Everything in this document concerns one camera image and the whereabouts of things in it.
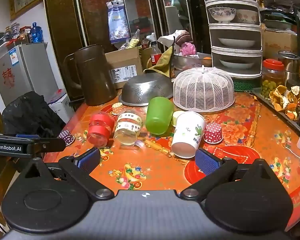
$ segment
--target green cup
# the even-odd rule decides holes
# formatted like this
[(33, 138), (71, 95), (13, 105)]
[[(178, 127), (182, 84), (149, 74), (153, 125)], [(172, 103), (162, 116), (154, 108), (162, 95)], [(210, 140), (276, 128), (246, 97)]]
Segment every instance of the green cup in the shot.
[(173, 114), (173, 103), (164, 97), (152, 98), (149, 102), (146, 128), (150, 133), (163, 134), (168, 130)]

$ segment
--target metal bolt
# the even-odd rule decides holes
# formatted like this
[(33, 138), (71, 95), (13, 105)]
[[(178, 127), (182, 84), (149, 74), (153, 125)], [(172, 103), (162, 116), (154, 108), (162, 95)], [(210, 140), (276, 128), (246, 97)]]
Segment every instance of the metal bolt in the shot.
[(195, 197), (199, 195), (199, 192), (194, 188), (187, 188), (183, 191), (183, 194), (187, 197)]
[(109, 197), (111, 195), (111, 190), (109, 190), (108, 188), (98, 189), (96, 191), (96, 195), (98, 197)]

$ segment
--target black bag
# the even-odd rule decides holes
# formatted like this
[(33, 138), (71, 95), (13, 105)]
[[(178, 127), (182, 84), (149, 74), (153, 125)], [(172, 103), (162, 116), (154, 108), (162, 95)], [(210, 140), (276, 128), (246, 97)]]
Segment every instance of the black bag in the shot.
[[(2, 112), (4, 134), (36, 134), (41, 138), (57, 138), (66, 125), (48, 106), (43, 96), (31, 91), (11, 102)], [(13, 159), (19, 172), (28, 159)]]

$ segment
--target pink cloth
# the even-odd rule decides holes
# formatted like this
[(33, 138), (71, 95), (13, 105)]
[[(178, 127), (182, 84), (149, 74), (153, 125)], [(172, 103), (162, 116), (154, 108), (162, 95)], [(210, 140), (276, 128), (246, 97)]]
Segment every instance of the pink cloth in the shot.
[(189, 42), (185, 42), (184, 44), (182, 44), (180, 51), (182, 56), (197, 54), (197, 51), (195, 50), (195, 46)]

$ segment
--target gray refrigerator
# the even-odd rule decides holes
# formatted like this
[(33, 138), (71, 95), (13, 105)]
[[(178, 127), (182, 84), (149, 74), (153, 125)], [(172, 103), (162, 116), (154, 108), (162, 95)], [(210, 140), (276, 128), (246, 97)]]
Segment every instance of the gray refrigerator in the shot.
[(0, 58), (0, 94), (6, 106), (30, 91), (48, 102), (57, 90), (43, 42), (18, 45)]

